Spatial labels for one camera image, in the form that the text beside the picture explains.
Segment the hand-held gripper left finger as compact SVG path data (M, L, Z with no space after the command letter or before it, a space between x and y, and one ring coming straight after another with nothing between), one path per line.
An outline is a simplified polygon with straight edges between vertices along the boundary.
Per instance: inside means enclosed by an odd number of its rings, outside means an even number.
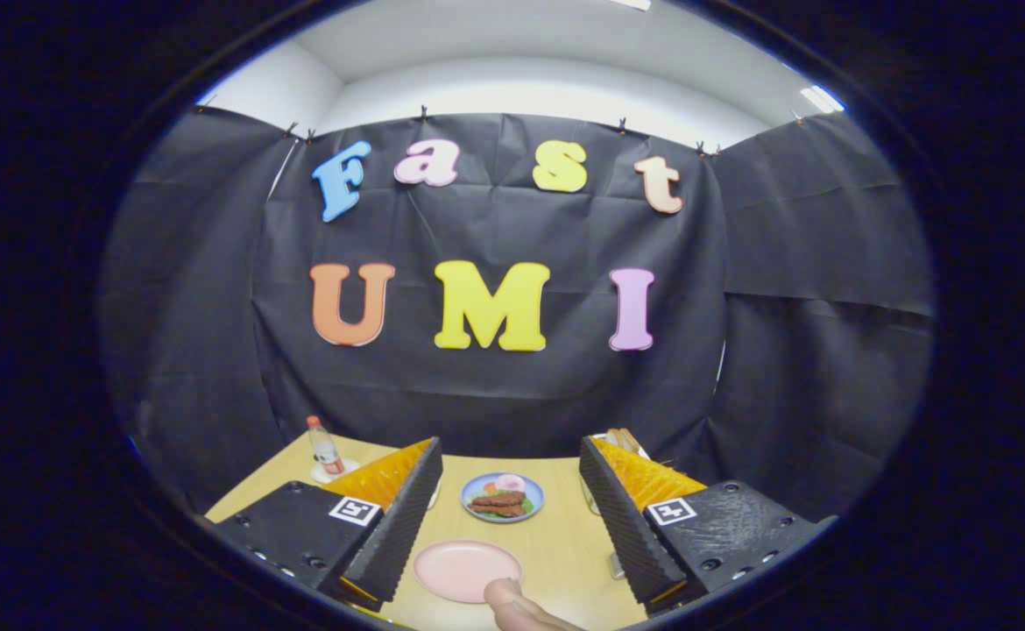
M430 436L331 483L281 483L215 529L309 590L377 612L395 598L442 474Z

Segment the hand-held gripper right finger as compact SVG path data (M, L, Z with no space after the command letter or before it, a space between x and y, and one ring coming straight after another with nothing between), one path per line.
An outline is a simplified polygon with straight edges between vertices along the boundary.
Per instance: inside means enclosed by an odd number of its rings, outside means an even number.
M596 436L581 441L579 471L652 616L777 566L837 520L805 519L741 480L698 483Z

